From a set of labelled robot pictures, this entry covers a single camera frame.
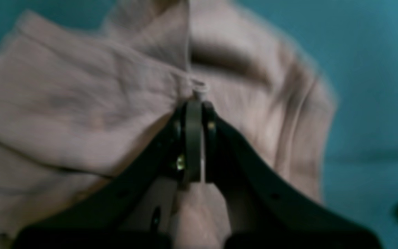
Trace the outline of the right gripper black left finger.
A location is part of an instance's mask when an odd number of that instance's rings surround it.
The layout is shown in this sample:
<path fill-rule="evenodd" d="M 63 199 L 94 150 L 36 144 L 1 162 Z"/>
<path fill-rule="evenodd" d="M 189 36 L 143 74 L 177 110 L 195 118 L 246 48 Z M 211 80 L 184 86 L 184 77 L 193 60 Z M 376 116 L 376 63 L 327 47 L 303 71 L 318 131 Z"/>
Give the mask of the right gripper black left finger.
<path fill-rule="evenodd" d="M 170 249 L 179 184 L 200 180 L 202 110 L 179 106 L 130 166 L 76 205 L 24 228 L 14 249 Z"/>

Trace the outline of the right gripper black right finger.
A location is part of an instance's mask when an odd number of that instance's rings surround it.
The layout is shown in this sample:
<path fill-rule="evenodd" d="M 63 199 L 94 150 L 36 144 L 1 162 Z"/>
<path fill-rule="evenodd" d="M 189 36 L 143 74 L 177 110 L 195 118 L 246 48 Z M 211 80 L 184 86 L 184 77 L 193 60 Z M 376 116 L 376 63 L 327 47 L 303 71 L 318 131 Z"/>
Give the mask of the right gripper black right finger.
<path fill-rule="evenodd" d="M 226 202 L 225 249 L 380 249 L 369 229 L 328 211 L 284 181 L 245 137 L 202 104 L 205 181 Z"/>

